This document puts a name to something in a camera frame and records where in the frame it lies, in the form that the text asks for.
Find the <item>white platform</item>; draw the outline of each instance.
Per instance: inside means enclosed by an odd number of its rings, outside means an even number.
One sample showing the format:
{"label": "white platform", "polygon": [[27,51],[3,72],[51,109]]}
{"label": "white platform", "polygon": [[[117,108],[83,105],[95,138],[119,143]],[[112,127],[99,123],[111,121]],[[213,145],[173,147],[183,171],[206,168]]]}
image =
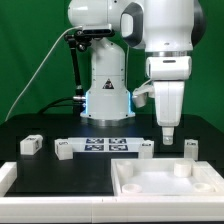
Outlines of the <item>white platform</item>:
{"label": "white platform", "polygon": [[[1,197],[0,223],[224,221],[223,178],[207,162],[191,161],[192,176],[178,179],[172,176],[175,161],[131,160],[133,175],[122,181],[141,184],[143,177],[147,180],[143,193],[122,193],[122,182],[115,174],[121,160],[113,160],[114,197]],[[214,186],[215,190],[192,191],[198,181]]]}

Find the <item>white cylinder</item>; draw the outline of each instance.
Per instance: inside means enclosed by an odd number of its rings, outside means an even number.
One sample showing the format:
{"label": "white cylinder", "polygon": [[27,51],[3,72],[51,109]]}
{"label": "white cylinder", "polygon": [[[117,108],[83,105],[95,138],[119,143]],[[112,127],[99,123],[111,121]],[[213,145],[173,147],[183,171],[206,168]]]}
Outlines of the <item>white cylinder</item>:
{"label": "white cylinder", "polygon": [[73,26],[107,24],[107,0],[72,0],[68,18]]}
{"label": "white cylinder", "polygon": [[144,40],[146,52],[191,51],[194,0],[146,0]]}
{"label": "white cylinder", "polygon": [[187,160],[176,161],[174,164],[174,175],[176,177],[190,177],[191,176],[191,162]]}
{"label": "white cylinder", "polygon": [[133,164],[130,161],[117,163],[117,170],[121,178],[130,178],[133,176]]}
{"label": "white cylinder", "polygon": [[142,187],[138,184],[125,184],[122,186],[122,193],[136,194],[141,192],[142,192]]}

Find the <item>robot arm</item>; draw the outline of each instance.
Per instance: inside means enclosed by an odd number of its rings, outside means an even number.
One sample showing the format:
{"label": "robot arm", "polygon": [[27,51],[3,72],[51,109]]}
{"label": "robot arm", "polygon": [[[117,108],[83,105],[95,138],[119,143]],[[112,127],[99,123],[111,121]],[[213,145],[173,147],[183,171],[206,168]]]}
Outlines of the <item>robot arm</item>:
{"label": "robot arm", "polygon": [[146,73],[151,88],[141,86],[133,93],[137,107],[146,95],[155,98],[157,122],[163,143],[173,144],[179,125],[184,81],[191,74],[192,39],[196,44],[205,31],[203,12],[197,0],[145,0],[127,6],[121,17],[121,33],[131,47],[145,45]]}

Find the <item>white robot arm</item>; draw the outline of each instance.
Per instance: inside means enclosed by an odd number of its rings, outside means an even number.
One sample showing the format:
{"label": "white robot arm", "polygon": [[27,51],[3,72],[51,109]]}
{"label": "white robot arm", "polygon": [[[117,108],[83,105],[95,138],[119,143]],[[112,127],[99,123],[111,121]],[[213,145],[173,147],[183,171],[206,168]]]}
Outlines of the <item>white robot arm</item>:
{"label": "white robot arm", "polygon": [[72,0],[69,19],[73,26],[111,24],[130,47],[145,49],[146,74],[153,84],[136,89],[133,101],[141,107],[147,96],[155,98],[163,143],[173,144],[184,81],[191,74],[188,53],[193,50],[193,37],[196,43],[204,33],[198,0]]}

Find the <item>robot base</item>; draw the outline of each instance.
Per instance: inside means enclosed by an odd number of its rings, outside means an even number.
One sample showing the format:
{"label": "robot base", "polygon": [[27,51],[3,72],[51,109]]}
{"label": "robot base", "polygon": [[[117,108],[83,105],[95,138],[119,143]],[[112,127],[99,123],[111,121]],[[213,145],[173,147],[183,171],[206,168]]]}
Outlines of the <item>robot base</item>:
{"label": "robot base", "polygon": [[93,119],[88,117],[81,117],[81,122],[85,124],[91,124],[99,127],[119,127],[126,124],[133,124],[135,122],[135,117],[127,117],[119,120],[102,120]]}

